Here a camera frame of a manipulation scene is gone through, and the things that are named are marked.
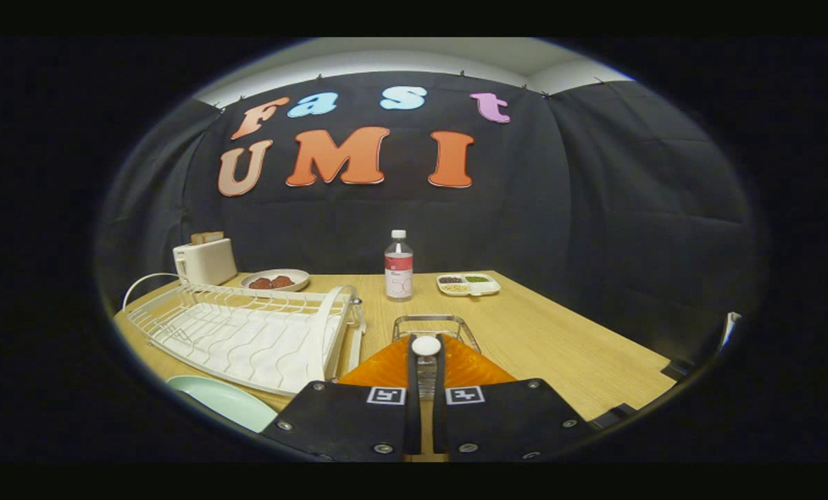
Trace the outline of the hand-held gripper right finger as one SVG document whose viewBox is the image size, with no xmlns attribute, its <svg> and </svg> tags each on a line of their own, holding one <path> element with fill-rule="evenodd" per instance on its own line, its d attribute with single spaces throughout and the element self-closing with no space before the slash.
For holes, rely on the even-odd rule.
<svg viewBox="0 0 828 500">
<path fill-rule="evenodd" d="M 458 339 L 440 338 L 433 440 L 450 461 L 545 461 L 594 435 L 549 383 L 516 380 Z"/>
</svg>

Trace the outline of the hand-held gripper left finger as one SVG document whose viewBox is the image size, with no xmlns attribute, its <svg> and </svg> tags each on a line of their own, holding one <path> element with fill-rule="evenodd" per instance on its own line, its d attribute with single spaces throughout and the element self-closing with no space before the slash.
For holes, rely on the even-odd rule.
<svg viewBox="0 0 828 500">
<path fill-rule="evenodd" d="M 421 452 L 416 358 L 401 362 L 404 386 L 308 383 L 261 432 L 295 459 L 403 462 Z"/>
</svg>

